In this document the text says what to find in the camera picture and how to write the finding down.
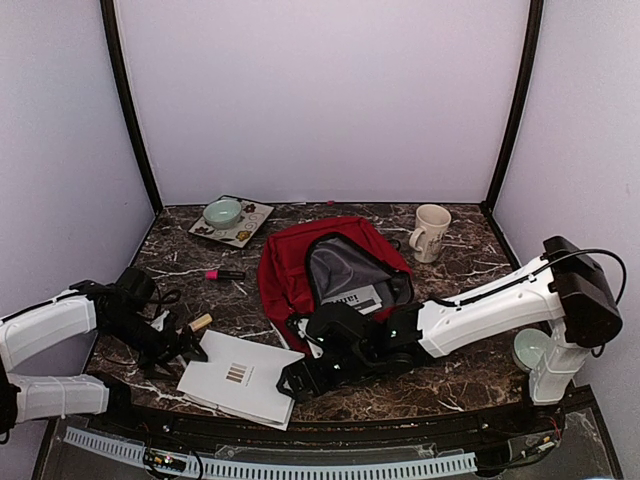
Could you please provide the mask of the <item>white booklet with stripes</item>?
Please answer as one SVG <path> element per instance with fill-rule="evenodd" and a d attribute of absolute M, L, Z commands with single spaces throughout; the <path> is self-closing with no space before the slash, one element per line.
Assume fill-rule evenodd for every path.
<path fill-rule="evenodd" d="M 206 362 L 190 362 L 177 390 L 191 401 L 263 426 L 286 430 L 294 400 L 278 391 L 284 367 L 305 357 L 208 330 L 200 346 Z"/>

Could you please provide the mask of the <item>grey black and white magazine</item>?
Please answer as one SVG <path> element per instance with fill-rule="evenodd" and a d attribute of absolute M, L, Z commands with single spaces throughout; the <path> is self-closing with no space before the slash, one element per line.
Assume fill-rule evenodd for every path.
<path fill-rule="evenodd" d="M 326 298 L 323 304 L 341 303 L 366 315 L 382 307 L 382 299 L 373 285 L 363 286 Z"/>

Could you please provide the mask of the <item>red backpack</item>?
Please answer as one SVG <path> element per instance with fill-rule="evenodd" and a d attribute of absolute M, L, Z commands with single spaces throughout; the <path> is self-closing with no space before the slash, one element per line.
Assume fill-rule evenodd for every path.
<path fill-rule="evenodd" d="M 268 237 L 257 270 L 267 319 L 286 345 L 309 354 L 287 326 L 338 294 L 373 286 L 383 310 L 414 299 L 412 271 L 366 219 L 334 217 L 299 224 Z"/>

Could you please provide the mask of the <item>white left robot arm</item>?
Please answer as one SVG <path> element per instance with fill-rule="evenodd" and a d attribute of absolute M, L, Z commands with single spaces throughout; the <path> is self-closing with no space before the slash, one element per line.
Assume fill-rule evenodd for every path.
<path fill-rule="evenodd" d="M 56 297 L 1 321 L 1 436 L 19 423 L 75 414 L 101 415 L 120 436 L 141 427 L 128 385 L 98 372 L 87 374 L 89 340 L 108 335 L 131 350 L 148 379 L 173 381 L 170 363 L 204 362 L 207 355 L 193 329 L 178 327 L 166 306 L 180 294 L 155 287 L 84 281 Z"/>

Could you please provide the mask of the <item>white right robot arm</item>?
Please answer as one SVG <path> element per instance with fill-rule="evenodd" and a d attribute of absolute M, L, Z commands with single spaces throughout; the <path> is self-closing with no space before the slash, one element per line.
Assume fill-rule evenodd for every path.
<path fill-rule="evenodd" d="M 289 327 L 312 345 L 312 354 L 282 369 L 277 390 L 296 400 L 323 395 L 345 383 L 377 374 L 401 374 L 460 348 L 519 327 L 547 322 L 552 332 L 531 368 L 529 395 L 510 413 L 521 434 L 549 416 L 594 349 L 622 330 L 618 309 L 595 256 L 562 236 L 544 241 L 544 252 L 520 269 L 448 299 L 391 307 L 364 315 L 345 303 L 326 303 Z"/>

